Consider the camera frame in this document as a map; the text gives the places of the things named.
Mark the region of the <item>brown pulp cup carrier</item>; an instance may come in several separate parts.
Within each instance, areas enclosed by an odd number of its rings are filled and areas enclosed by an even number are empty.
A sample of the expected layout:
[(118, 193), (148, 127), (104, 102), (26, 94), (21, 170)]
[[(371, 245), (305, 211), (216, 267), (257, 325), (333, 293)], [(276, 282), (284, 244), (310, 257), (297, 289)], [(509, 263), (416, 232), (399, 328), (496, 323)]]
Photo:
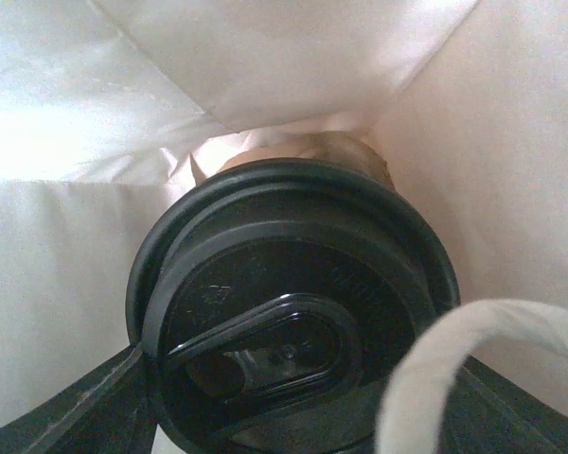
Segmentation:
[(309, 159), (342, 166), (396, 190), (386, 161), (373, 148), (343, 131), (311, 133), (277, 145), (253, 148), (227, 160), (218, 172), (279, 158)]

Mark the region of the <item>brown paper bag white handles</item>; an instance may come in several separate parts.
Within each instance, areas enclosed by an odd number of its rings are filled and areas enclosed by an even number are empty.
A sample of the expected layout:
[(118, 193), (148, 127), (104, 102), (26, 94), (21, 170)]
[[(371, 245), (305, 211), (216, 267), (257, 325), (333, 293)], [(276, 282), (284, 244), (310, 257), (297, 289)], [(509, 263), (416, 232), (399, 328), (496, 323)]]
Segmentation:
[(568, 308), (568, 1), (0, 1), (0, 427), (127, 344), (172, 203), (336, 130), (387, 161), (464, 300)]

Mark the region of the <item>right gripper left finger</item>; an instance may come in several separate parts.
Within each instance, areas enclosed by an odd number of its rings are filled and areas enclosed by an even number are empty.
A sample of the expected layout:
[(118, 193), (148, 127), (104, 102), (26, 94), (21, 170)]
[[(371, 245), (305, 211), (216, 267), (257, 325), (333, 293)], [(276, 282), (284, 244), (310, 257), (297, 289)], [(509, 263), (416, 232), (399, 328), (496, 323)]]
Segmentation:
[(129, 346), (0, 428), (0, 453), (150, 453), (157, 428), (140, 348)]

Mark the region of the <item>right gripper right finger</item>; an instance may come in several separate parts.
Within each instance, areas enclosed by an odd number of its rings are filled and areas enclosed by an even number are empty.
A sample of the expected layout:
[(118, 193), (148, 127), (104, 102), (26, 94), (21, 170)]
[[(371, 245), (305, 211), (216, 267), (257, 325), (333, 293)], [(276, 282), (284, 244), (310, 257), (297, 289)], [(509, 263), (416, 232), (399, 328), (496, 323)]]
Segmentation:
[(568, 417), (476, 358), (456, 376), (439, 453), (568, 453)]

